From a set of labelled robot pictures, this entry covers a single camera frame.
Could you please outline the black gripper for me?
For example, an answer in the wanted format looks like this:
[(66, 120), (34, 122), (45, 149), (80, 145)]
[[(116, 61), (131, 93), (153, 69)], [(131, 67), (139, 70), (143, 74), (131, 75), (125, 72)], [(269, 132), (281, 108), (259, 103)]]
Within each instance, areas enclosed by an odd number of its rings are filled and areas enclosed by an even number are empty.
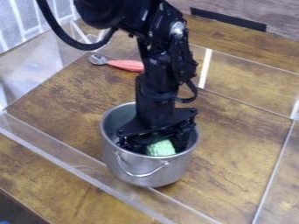
[[(196, 108), (176, 108), (175, 103), (189, 103), (196, 99), (177, 97), (179, 86), (167, 88), (160, 93), (151, 85), (156, 78), (147, 78), (141, 73), (135, 78), (135, 116), (116, 129), (117, 146), (133, 153), (145, 154), (147, 146), (169, 139), (177, 153), (188, 148), (191, 135), (196, 132)], [(187, 81), (192, 93), (197, 88)]]

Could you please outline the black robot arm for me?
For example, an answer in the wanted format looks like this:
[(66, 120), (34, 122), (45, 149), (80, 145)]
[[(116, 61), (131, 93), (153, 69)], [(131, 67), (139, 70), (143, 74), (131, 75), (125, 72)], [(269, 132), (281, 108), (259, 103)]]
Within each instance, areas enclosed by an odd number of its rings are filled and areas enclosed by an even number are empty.
[(195, 108), (177, 108), (192, 98), (197, 62), (188, 43), (187, 21), (165, 0), (73, 0), (83, 21), (97, 29), (117, 28), (136, 37), (144, 71), (135, 77), (135, 117), (116, 130), (120, 148), (151, 156), (156, 143), (169, 140), (173, 151), (187, 149), (195, 131)]

